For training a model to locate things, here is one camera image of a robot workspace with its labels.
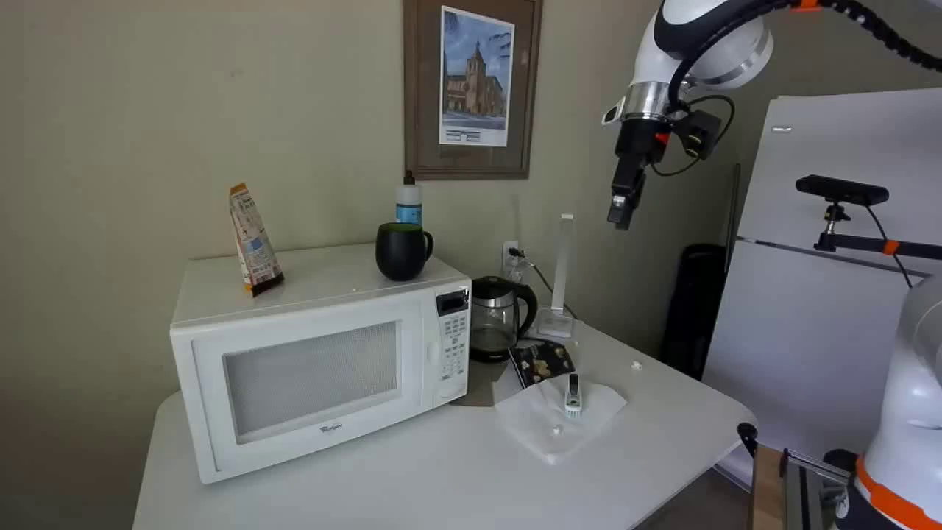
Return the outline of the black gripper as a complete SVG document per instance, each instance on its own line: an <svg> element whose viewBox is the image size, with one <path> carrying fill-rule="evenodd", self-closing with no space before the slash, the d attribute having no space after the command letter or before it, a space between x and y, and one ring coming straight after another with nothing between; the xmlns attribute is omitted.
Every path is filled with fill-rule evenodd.
<svg viewBox="0 0 942 530"><path fill-rule="evenodd" d="M663 119L629 118L620 124L616 140L616 175L607 219L627 228L642 199L644 169L663 158L669 147L669 125Z"/></svg>

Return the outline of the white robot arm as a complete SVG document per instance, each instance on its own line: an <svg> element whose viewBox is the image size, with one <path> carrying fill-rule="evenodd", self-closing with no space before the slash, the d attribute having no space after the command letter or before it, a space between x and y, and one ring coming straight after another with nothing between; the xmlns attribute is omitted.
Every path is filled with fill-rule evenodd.
<svg viewBox="0 0 942 530"><path fill-rule="evenodd" d="M601 115L602 125L617 130L607 211L611 225L629 225L642 199L644 169L663 158L679 111L689 109L679 91L748 85L773 52L764 15L776 9L831 9L895 55L923 71L942 71L935 52L903 37L861 0L658 0L642 31L627 93Z"/></svg>

